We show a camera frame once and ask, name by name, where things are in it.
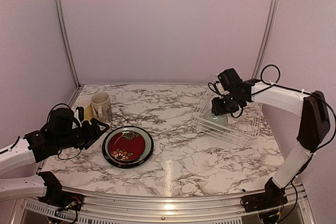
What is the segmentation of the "red patterned plate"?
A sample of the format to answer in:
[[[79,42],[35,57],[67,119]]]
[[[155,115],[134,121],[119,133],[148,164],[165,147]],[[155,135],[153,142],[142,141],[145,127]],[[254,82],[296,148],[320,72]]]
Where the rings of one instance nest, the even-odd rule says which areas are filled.
[[[113,134],[108,143],[108,154],[113,160],[130,163],[140,158],[145,150],[145,139],[131,130]]]

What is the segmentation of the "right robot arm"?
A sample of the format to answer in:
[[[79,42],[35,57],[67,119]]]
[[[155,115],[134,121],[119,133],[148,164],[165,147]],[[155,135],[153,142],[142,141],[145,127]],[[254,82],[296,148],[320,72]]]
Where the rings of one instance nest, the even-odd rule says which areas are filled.
[[[266,81],[263,77],[243,80],[234,68],[218,74],[216,81],[208,83],[216,94],[212,99],[212,114],[242,115],[248,104],[259,103],[297,119],[297,136],[291,151],[276,173],[266,182],[262,193],[242,198],[246,208],[267,208],[286,202],[285,190],[312,161],[317,151],[330,144],[325,137],[332,128],[335,116],[332,106],[322,91],[306,91],[280,85],[279,78]]]

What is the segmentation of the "green bowl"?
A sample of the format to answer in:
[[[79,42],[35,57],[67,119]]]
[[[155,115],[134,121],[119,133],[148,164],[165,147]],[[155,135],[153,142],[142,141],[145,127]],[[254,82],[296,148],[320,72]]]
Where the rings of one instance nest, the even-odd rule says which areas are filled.
[[[204,124],[215,129],[222,129],[228,125],[228,116],[226,114],[223,115],[214,115],[211,110],[207,110],[204,115]]]

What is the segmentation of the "yellow mug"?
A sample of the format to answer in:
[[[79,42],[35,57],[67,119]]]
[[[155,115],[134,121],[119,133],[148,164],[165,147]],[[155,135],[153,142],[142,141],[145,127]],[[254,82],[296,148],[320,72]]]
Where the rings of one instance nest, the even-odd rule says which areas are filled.
[[[75,108],[77,106],[82,106],[84,108],[84,121],[90,121],[94,117],[93,107],[91,105],[90,99],[81,99],[77,101]]]

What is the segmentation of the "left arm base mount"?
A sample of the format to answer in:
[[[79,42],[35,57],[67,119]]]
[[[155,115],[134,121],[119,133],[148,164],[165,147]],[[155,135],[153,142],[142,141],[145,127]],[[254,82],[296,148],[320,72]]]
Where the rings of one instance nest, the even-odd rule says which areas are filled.
[[[69,191],[59,191],[57,193],[38,197],[40,202],[58,207],[58,211],[76,210],[80,211],[84,196],[82,194]]]

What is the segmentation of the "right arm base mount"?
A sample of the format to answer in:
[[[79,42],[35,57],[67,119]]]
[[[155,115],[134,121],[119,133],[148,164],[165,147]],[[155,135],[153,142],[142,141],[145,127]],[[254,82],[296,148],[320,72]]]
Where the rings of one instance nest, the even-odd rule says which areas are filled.
[[[265,193],[257,193],[243,196],[240,204],[244,207],[245,212],[254,212],[266,210],[273,207],[283,207],[288,202],[287,195],[281,194],[276,198],[266,198]]]

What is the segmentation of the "beige patterned mug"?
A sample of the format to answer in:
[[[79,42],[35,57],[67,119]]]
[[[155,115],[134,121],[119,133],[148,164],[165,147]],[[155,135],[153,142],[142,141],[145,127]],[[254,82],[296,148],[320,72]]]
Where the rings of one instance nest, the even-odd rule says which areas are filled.
[[[110,95],[107,92],[99,92],[91,96],[91,104],[96,118],[104,123],[112,121],[112,108]]]

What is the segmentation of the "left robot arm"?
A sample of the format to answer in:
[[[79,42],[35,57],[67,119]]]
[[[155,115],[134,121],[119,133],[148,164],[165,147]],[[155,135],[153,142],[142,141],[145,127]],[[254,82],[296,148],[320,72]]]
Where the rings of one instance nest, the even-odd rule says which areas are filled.
[[[1,149],[1,175],[38,164],[65,149],[87,150],[110,126],[95,118],[85,121],[82,112],[82,109],[73,111],[65,103],[52,107],[40,130],[18,137],[13,144]],[[26,197],[37,197],[54,206],[61,206],[71,198],[52,172],[1,180],[2,201]]]

